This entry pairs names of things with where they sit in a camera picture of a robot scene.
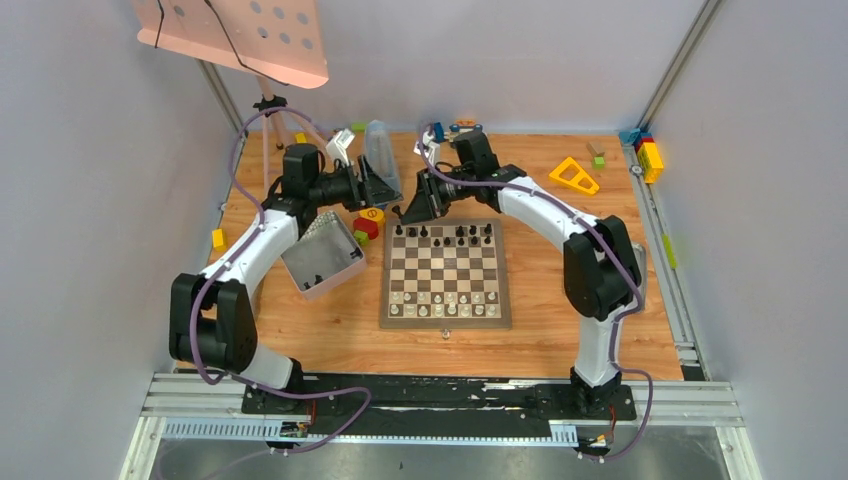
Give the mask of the wooden chess board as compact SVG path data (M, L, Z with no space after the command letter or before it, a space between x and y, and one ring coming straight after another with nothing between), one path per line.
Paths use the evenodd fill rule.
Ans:
M511 297L495 218L443 218L385 229L379 325L404 330L507 330Z

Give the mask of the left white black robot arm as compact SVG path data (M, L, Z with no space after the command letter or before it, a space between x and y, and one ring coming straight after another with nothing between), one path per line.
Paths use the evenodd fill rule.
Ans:
M321 207L350 212L400 199L365 156L356 165L326 157L315 145L296 143L283 153L283 170L258 203L251 227L216 262L182 273L171 285L168 350L172 359L210 368L268 392L283 413L307 398L299 361L275 353L258 339L252 300L270 268L306 234Z

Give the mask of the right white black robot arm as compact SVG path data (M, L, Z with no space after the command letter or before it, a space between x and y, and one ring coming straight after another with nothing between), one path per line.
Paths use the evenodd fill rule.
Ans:
M403 225L447 215L455 201L473 198L530 227L563 256L563 288L580 316L578 357L570 371L567 400L577 413L596 417L608 409L623 369L616 362L617 329L644 304L642 276L624 222L616 216L583 213L539 186L523 169L500 164L480 130L454 140L459 159L448 172L438 169L440 145L424 129L414 152L425 166L407 209L394 211Z

